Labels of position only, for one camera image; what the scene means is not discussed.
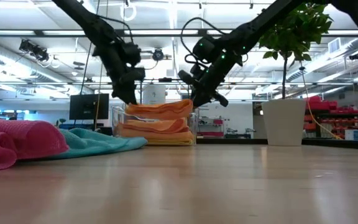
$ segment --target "tree trunk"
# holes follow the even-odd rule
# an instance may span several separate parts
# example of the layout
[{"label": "tree trunk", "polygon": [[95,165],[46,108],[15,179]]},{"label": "tree trunk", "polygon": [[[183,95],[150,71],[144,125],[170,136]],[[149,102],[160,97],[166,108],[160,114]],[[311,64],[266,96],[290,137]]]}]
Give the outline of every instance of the tree trunk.
[{"label": "tree trunk", "polygon": [[287,53],[285,53],[284,55],[284,71],[283,71],[283,96],[282,99],[285,99],[285,78],[287,76],[287,63],[288,63],[288,57],[287,57]]}]

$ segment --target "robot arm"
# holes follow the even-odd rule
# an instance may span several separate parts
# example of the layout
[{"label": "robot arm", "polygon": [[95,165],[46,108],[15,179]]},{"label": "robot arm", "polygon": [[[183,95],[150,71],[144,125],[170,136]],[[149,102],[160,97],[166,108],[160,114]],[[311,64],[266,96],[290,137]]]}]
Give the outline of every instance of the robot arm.
[{"label": "robot arm", "polygon": [[93,56],[99,56],[106,68],[112,81],[112,97],[126,104],[136,104],[135,80],[145,78],[144,68],[135,68],[140,62],[138,45],[125,43],[106,21],[86,10],[77,0],[52,1],[80,25],[95,45]]},{"label": "robot arm", "polygon": [[[223,106],[227,106],[227,99],[216,91],[227,73],[235,64],[242,66],[241,55],[248,53],[261,36],[275,24],[275,21],[285,17],[287,13],[303,2],[305,1],[276,0],[254,20],[240,25],[230,34],[219,39],[213,39],[211,36],[200,39],[193,48],[193,53],[200,60],[206,60],[211,65],[203,71],[193,67],[193,77],[184,71],[180,71],[178,74],[185,83],[193,85],[191,99],[194,106],[209,103],[212,98],[218,100]],[[358,26],[358,0],[313,0],[307,2],[331,3],[340,11],[348,13]]]}]

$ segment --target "table surface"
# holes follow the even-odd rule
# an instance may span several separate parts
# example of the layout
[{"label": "table surface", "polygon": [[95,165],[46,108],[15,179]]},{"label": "table surface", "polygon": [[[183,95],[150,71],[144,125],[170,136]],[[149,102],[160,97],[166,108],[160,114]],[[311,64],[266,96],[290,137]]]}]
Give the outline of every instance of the table surface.
[{"label": "table surface", "polygon": [[0,171],[0,223],[358,223],[358,150],[197,145]]}]

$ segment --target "orange towel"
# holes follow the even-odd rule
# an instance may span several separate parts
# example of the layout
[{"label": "orange towel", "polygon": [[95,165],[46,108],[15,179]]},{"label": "orange towel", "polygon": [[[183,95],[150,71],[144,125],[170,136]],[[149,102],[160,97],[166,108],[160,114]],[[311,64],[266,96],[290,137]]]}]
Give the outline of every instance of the orange towel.
[{"label": "orange towel", "polygon": [[184,133],[171,133],[171,134],[161,134],[161,133],[153,133],[148,131],[138,131],[123,128],[120,132],[122,137],[133,138],[133,137],[144,137],[147,140],[149,139],[158,139],[158,140],[174,140],[174,139],[193,139],[193,133],[191,131],[187,131]]},{"label": "orange towel", "polygon": [[155,122],[128,120],[127,123],[120,124],[119,128],[138,131],[150,131],[160,134],[182,133],[189,131],[189,127],[186,124],[185,118]]},{"label": "orange towel", "polygon": [[179,119],[186,118],[193,111],[191,100],[181,100],[160,105],[129,105],[125,112],[130,115],[148,119]]},{"label": "orange towel", "polygon": [[148,146],[188,146],[194,143],[193,139],[174,139],[174,140],[147,140]]}]

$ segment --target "black monitor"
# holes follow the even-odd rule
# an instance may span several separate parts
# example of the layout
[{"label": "black monitor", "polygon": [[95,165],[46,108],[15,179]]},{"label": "black monitor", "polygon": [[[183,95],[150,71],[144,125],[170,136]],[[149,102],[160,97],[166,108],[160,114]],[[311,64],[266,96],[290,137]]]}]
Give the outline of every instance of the black monitor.
[{"label": "black monitor", "polygon": [[109,95],[90,94],[74,95],[70,97],[70,119],[96,118],[99,99],[98,119],[109,119]]}]

